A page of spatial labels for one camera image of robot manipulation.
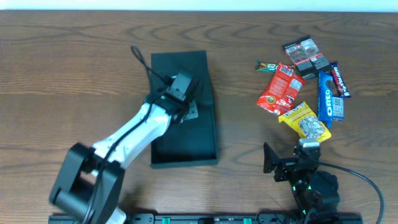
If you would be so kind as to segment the black rectangular box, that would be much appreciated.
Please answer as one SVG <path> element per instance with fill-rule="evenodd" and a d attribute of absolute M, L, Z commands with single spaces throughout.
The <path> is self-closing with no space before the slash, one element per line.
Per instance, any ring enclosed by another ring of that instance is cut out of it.
<path fill-rule="evenodd" d="M 151 55 L 156 104 L 171 114 L 166 132 L 151 143 L 154 169 L 218 163 L 215 101 L 204 50 Z"/>

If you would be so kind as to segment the yellow sunflower seed packet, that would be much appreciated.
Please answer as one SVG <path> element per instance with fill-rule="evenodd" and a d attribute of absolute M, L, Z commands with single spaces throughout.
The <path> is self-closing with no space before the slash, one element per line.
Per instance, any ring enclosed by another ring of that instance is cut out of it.
<path fill-rule="evenodd" d="M 314 138 L 323 142 L 331 138 L 329 129 L 318 120 L 315 112 L 305 101 L 279 116 L 279 122 L 286 123 L 300 138 Z"/>

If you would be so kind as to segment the red snack packet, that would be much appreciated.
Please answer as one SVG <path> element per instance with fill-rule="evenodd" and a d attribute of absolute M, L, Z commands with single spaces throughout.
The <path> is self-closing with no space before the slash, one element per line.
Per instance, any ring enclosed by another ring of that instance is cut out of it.
<path fill-rule="evenodd" d="M 277 116 L 283 115 L 293 108 L 305 80 L 294 72 L 293 65 L 279 62 L 272 80 L 256 104 Z"/>

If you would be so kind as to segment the green red KitKat bar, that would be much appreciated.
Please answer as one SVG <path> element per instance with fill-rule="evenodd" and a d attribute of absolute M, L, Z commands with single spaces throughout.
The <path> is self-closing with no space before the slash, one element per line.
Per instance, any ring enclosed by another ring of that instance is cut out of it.
<path fill-rule="evenodd" d="M 286 65 L 286 64 L 284 64 L 282 62 L 270 63 L 270 62 L 262 62 L 262 61 L 258 61 L 258 60 L 256 61 L 255 70 L 258 71 L 258 72 L 275 73 L 280 65 L 284 65 L 291 72 L 294 71 L 294 66 L 293 65 Z"/>

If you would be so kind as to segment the Cadbury Dairy Milk bar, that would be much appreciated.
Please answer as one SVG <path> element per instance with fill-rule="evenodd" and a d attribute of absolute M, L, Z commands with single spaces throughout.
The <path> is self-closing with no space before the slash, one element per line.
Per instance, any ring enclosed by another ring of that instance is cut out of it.
<path fill-rule="evenodd" d="M 338 96 L 341 98 L 350 98 L 351 94 L 348 91 L 345 81 L 340 73 L 340 69 L 338 67 L 338 62 L 331 63 L 331 66 L 332 66 L 332 70 L 331 70 L 330 74 L 333 77 L 333 81 L 336 86 Z"/>

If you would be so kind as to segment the black dried fruit packet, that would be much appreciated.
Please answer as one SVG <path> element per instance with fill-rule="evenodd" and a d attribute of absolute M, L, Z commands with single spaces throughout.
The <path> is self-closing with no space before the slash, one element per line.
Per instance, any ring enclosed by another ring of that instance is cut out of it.
<path fill-rule="evenodd" d="M 316 78 L 320 72 L 328 73 L 333 69 L 310 35 L 284 44 L 282 50 L 290 57 L 295 71 L 304 80 Z"/>

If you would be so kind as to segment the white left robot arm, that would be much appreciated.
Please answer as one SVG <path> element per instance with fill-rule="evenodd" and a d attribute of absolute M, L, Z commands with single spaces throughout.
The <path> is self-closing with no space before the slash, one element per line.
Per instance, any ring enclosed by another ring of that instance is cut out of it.
<path fill-rule="evenodd" d="M 118 207 L 125 170 L 156 138 L 189 112 L 193 93 L 169 87 L 149 95 L 124 126 L 91 147 L 78 142 L 67 152 L 49 201 L 77 223 L 126 223 Z"/>

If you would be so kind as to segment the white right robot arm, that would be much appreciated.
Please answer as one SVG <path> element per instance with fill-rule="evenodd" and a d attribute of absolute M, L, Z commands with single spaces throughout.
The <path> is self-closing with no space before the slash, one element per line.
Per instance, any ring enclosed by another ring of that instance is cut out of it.
<path fill-rule="evenodd" d="M 276 182 L 287 181 L 302 212 L 302 223 L 341 223 L 337 212 L 340 202 L 335 175 L 319 171 L 320 143 L 299 139 L 294 157 L 280 158 L 264 143 L 264 173 L 274 173 Z"/>

